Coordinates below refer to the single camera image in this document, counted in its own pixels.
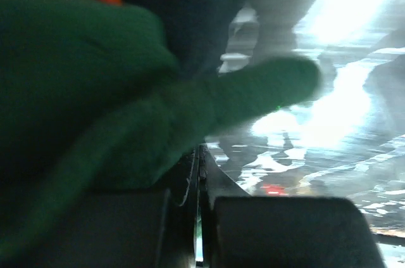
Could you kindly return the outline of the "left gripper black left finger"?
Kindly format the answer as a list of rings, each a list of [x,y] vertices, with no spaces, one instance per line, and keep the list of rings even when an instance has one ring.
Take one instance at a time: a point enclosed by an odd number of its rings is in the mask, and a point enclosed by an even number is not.
[[[199,149],[153,187],[83,197],[19,267],[195,267]]]

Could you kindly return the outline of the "dark t shirt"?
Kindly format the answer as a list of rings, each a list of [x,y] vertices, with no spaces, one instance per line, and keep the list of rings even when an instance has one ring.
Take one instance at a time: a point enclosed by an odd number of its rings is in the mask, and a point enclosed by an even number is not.
[[[96,0],[1,0],[1,261],[88,189],[147,188],[206,136],[307,100],[317,64],[278,56],[182,80],[160,19]]]

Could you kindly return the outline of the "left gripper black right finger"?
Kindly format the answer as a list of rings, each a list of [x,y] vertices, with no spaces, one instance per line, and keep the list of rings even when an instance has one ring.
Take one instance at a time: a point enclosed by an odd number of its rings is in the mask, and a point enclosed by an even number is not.
[[[200,145],[204,267],[383,267],[366,219],[345,198],[251,196]]]

